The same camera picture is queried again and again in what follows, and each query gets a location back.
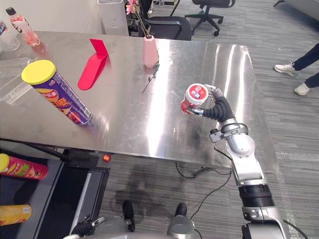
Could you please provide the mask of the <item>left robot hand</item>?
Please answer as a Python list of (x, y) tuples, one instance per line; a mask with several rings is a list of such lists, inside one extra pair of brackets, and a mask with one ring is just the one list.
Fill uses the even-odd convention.
[(84, 237), (92, 234), (93, 229), (105, 221), (104, 217), (100, 217), (96, 220), (92, 220), (85, 217), (84, 220), (77, 223), (73, 228), (71, 234), (78, 235), (79, 237)]

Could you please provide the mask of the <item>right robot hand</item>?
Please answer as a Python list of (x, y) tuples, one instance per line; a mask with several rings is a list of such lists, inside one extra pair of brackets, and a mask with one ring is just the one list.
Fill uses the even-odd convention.
[(227, 99), (224, 97), (221, 90), (212, 85), (204, 85), (208, 90), (208, 95), (214, 100), (215, 105), (210, 109), (202, 109), (197, 107), (187, 107), (188, 113), (198, 115), (219, 123), (223, 123), (230, 119), (235, 119), (235, 115), (229, 105)]

